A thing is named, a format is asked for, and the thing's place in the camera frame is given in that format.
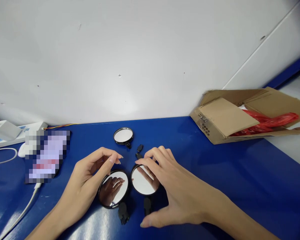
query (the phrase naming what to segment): charging cable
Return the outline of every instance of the charging cable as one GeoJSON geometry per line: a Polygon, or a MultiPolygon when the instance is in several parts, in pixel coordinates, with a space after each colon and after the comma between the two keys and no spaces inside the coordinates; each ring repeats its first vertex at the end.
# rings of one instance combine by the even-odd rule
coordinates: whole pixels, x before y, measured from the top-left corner
{"type": "Polygon", "coordinates": [[[13,158],[11,158],[11,159],[9,159],[9,160],[7,160],[7,161],[0,162],[0,164],[1,164],[1,163],[9,162],[9,161],[15,159],[16,156],[18,155],[18,151],[17,151],[15,148],[0,148],[0,150],[5,150],[5,149],[11,149],[11,150],[14,150],[14,151],[15,151],[15,154],[14,154],[13,158]]]}
{"type": "Polygon", "coordinates": [[[13,225],[9,228],[8,231],[6,231],[6,233],[0,237],[0,240],[3,240],[6,235],[8,235],[8,233],[20,222],[20,220],[24,217],[24,215],[26,215],[26,212],[28,211],[28,209],[30,208],[31,206],[31,203],[34,199],[34,196],[36,195],[38,189],[41,187],[41,183],[37,183],[35,186],[34,186],[34,191],[33,191],[33,194],[32,194],[32,197],[28,203],[28,205],[26,206],[26,208],[23,210],[23,212],[20,214],[20,216],[18,217],[18,219],[13,223],[13,225]]]}
{"type": "MultiPolygon", "coordinates": [[[[0,148],[0,150],[5,150],[5,149],[11,149],[11,150],[14,150],[15,151],[15,155],[13,156],[13,158],[7,160],[7,161],[3,161],[3,162],[0,162],[1,163],[6,163],[6,162],[9,162],[13,159],[16,158],[16,156],[18,155],[18,151],[15,149],[15,148],[0,148]]],[[[34,199],[34,196],[36,195],[38,189],[41,187],[41,183],[37,183],[35,186],[34,186],[34,191],[33,191],[33,194],[32,194],[32,197],[30,198],[30,201],[28,203],[28,205],[26,206],[26,208],[23,210],[23,212],[20,214],[20,216],[18,217],[18,219],[13,223],[13,225],[10,227],[10,229],[8,231],[6,231],[6,233],[4,235],[2,235],[2,237],[0,237],[0,240],[3,240],[7,235],[8,233],[20,222],[20,220],[24,217],[24,215],[26,214],[26,212],[28,211],[28,209],[30,208],[31,206],[31,203],[34,199]]]]}

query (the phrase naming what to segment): white wall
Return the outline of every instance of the white wall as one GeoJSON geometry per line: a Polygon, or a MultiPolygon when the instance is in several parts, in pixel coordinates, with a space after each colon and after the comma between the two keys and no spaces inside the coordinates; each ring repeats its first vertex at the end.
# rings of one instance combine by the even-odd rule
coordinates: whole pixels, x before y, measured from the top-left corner
{"type": "Polygon", "coordinates": [[[300,1],[232,76],[224,89],[259,88],[300,57],[300,1]]]}
{"type": "Polygon", "coordinates": [[[0,0],[0,119],[53,125],[186,116],[203,92],[229,80],[229,88],[261,87],[300,56],[300,20],[289,15],[276,29],[280,44],[249,58],[296,4],[0,0]],[[258,77],[278,52],[273,71],[258,77]],[[255,68],[240,69],[247,59],[255,68]],[[238,69],[244,74],[233,78],[238,69]]]}
{"type": "MultiPolygon", "coordinates": [[[[280,91],[300,99],[300,77],[291,82],[289,85],[283,87],[280,91]]],[[[291,128],[295,127],[300,127],[300,122],[293,125],[291,128]]],[[[268,137],[266,139],[285,154],[300,163],[300,135],[268,137]]]]}

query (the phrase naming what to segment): mirror glass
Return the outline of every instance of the mirror glass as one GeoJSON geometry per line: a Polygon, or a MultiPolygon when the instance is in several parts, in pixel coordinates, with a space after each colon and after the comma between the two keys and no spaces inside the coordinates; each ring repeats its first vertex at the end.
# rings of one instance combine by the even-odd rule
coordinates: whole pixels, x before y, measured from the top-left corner
{"type": "Polygon", "coordinates": [[[131,180],[136,191],[143,195],[154,194],[160,186],[157,177],[144,165],[137,165],[131,174],[131,180]]]}
{"type": "Polygon", "coordinates": [[[121,170],[111,172],[99,188],[99,200],[105,207],[114,208],[128,191],[128,176],[121,170]]]}
{"type": "Polygon", "coordinates": [[[132,138],[133,132],[129,128],[122,128],[116,131],[113,138],[117,142],[126,142],[132,138]]]}

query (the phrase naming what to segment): power strip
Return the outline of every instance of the power strip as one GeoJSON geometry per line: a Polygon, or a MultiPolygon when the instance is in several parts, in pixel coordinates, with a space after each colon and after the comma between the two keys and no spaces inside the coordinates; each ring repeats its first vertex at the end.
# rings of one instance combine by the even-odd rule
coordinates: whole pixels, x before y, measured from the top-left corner
{"type": "Polygon", "coordinates": [[[0,147],[5,147],[21,142],[26,141],[26,131],[39,131],[42,130],[43,128],[46,128],[48,125],[44,122],[37,122],[37,123],[31,123],[23,126],[19,126],[19,128],[22,129],[21,133],[17,136],[16,139],[11,140],[11,141],[5,141],[0,139],[0,147]]]}

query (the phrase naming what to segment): blue table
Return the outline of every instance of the blue table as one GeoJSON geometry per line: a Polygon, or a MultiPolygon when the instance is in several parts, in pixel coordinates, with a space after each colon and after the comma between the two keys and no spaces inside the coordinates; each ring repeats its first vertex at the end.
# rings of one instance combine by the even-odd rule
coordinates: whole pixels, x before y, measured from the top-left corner
{"type": "MultiPolygon", "coordinates": [[[[131,172],[139,144],[142,153],[154,146],[171,148],[177,161],[193,174],[223,191],[243,211],[281,239],[300,239],[300,165],[264,139],[213,145],[190,117],[74,125],[70,151],[58,177],[44,184],[35,203],[6,239],[24,239],[59,200],[75,163],[104,146],[124,156],[114,169],[131,172]],[[132,149],[117,145],[113,133],[120,127],[134,131],[132,149]]],[[[21,144],[12,147],[19,149],[21,144]]],[[[0,151],[0,161],[13,151],[0,151]]],[[[24,160],[17,157],[0,164],[0,234],[25,208],[34,185],[24,184],[24,160]]],[[[167,205],[163,188],[154,196],[154,210],[167,205]]],[[[129,222],[122,226],[118,209],[105,209],[98,199],[87,214],[67,229],[60,239],[230,239],[209,224],[168,226],[162,229],[139,227],[143,196],[133,189],[126,203],[129,222]]]]}

